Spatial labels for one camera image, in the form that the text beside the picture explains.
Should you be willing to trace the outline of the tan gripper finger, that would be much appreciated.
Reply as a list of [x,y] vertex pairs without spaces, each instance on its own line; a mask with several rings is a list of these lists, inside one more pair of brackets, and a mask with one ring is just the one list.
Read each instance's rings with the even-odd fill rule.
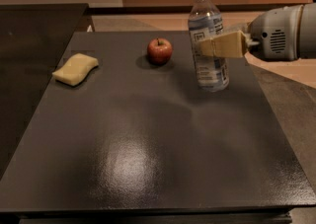
[[244,34],[247,34],[249,32],[248,26],[249,26],[248,23],[238,23],[238,24],[234,24],[234,25],[230,25],[230,26],[225,26],[223,28],[223,31],[225,33],[232,33],[232,32],[241,31]]
[[202,40],[201,54],[220,58],[242,58],[247,52],[246,36],[241,32],[223,33]]

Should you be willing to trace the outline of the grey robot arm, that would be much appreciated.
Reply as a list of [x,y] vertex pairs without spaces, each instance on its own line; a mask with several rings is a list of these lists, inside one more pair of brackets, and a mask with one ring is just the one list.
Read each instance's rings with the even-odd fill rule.
[[204,56],[241,58],[250,52],[263,61],[315,59],[316,4],[272,9],[198,46]]

